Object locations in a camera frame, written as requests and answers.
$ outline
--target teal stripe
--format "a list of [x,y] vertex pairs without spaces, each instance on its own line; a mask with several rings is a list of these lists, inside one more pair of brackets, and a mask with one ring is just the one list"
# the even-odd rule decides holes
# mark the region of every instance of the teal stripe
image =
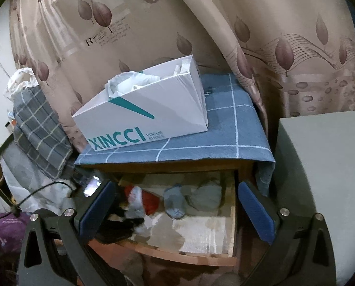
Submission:
[[125,99],[123,99],[122,97],[116,97],[114,99],[109,100],[108,102],[118,105],[120,107],[124,107],[125,109],[128,109],[130,111],[133,111],[135,113],[138,113],[140,115],[143,115],[145,117],[154,119],[155,116],[148,113],[147,111],[145,111],[144,109],[141,109],[140,107],[136,106],[135,104],[132,104],[130,101],[127,101]]

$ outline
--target black cable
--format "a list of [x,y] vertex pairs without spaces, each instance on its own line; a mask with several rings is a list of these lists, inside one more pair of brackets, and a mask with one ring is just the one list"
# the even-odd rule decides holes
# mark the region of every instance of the black cable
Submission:
[[66,183],[64,182],[51,182],[47,185],[44,185],[38,189],[36,189],[35,191],[32,191],[28,196],[26,196],[23,200],[21,200],[18,204],[16,204],[15,206],[12,207],[11,209],[11,212],[8,212],[6,214],[4,214],[3,216],[0,216],[0,219],[2,218],[5,218],[7,217],[9,214],[12,214],[14,211],[16,211],[20,205],[22,205],[25,201],[27,201],[31,196],[33,196],[35,193],[38,193],[39,191],[43,190],[44,188],[48,187],[48,186],[51,186],[51,185],[54,185],[54,184],[62,184],[62,185],[65,185],[65,186],[68,186],[70,188],[71,191],[73,191],[73,189]]

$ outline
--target red object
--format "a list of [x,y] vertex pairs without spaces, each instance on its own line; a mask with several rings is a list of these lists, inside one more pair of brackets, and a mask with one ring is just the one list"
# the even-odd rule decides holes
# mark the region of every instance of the red object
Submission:
[[[133,188],[134,188],[134,186],[126,186],[125,187],[126,198],[129,197],[129,194]],[[159,201],[160,201],[160,199],[158,196],[155,196],[154,194],[151,194],[151,193],[144,191],[142,189],[143,208],[144,208],[144,211],[146,212],[147,215],[151,215],[156,212],[156,210],[159,207]]]

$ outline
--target curtain fold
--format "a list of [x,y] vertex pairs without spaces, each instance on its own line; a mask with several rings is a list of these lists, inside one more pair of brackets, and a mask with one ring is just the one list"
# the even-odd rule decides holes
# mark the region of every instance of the curtain fold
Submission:
[[71,115],[110,78],[189,54],[232,71],[272,135],[281,117],[355,110],[345,0],[11,0],[10,31],[79,151]]

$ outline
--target teal logo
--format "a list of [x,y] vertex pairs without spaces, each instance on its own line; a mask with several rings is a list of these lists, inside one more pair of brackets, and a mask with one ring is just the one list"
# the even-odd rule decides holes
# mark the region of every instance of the teal logo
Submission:
[[130,111],[133,111],[135,113],[138,113],[140,115],[143,115],[145,117],[154,119],[155,116],[150,114],[149,112],[145,111],[144,109],[138,107],[137,105],[131,103],[130,101],[127,101],[125,99],[123,99],[122,97],[116,97],[114,99],[109,100],[108,102],[118,105],[120,107],[123,107],[125,109],[128,109]]
[[98,136],[96,138],[87,139],[92,145],[94,150],[102,150],[108,148],[114,148],[119,145],[127,145],[129,142],[138,143],[141,140],[146,141],[146,138],[138,127],[134,129],[126,129],[122,132],[115,131],[112,136],[106,134],[106,136]]

